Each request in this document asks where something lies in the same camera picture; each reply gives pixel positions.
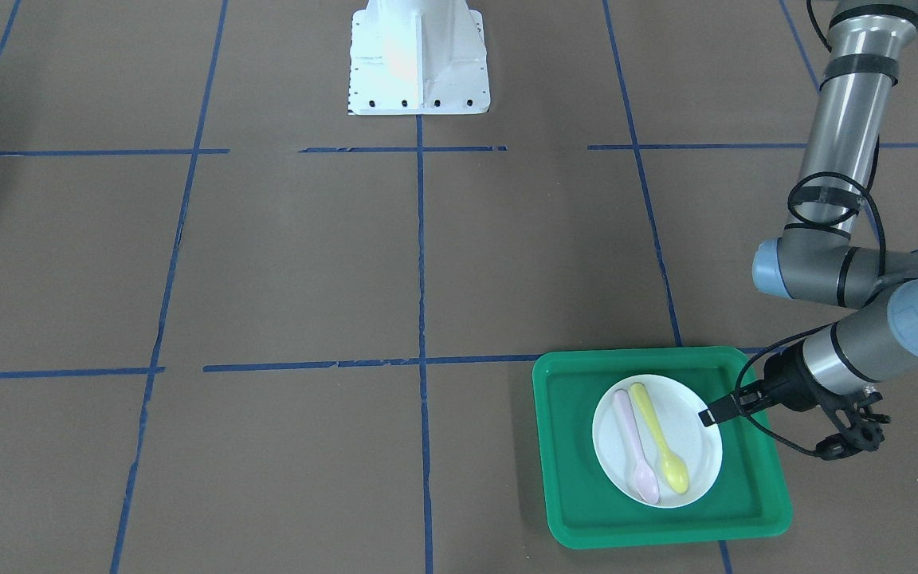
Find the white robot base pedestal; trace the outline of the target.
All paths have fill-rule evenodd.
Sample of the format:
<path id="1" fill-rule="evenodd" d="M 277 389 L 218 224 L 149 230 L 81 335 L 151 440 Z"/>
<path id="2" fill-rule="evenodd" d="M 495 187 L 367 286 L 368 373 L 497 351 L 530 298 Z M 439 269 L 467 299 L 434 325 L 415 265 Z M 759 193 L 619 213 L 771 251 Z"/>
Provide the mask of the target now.
<path id="1" fill-rule="evenodd" d="M 484 23 L 466 1 L 369 1 L 351 19 L 347 112 L 488 112 Z"/>

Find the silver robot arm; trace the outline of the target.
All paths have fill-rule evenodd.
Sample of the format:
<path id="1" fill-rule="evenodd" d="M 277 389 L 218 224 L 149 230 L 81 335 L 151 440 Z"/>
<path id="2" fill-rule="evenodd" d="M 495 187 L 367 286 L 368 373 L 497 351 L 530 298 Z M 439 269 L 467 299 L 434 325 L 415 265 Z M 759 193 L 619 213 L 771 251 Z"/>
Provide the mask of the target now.
<path id="1" fill-rule="evenodd" d="M 773 297 L 848 309 L 837 322 L 760 350 L 728 395 L 698 418 L 742 419 L 807 457 L 834 461 L 881 447 L 890 422 L 879 385 L 918 368 L 918 248 L 890 250 L 872 189 L 881 128 L 918 34 L 918 1 L 839 1 L 816 34 L 828 61 L 786 225 L 760 244 L 755 287 Z"/>

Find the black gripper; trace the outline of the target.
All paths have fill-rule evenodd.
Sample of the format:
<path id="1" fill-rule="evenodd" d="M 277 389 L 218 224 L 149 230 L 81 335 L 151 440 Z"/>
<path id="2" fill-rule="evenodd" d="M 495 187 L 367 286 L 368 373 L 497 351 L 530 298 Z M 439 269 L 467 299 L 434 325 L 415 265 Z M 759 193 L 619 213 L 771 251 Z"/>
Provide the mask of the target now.
<path id="1" fill-rule="evenodd" d="M 769 356 L 763 364 L 762 383 L 751 383 L 707 404 L 699 413 L 704 427 L 735 418 L 751 417 L 775 406 L 795 413 L 820 407 L 837 432 L 816 444 L 816 457 L 824 461 L 844 460 L 860 453 L 874 453 L 885 440 L 883 425 L 889 415 L 875 413 L 873 406 L 882 396 L 826 396 L 819 401 L 817 384 L 806 366 L 804 350 L 786 349 Z"/>

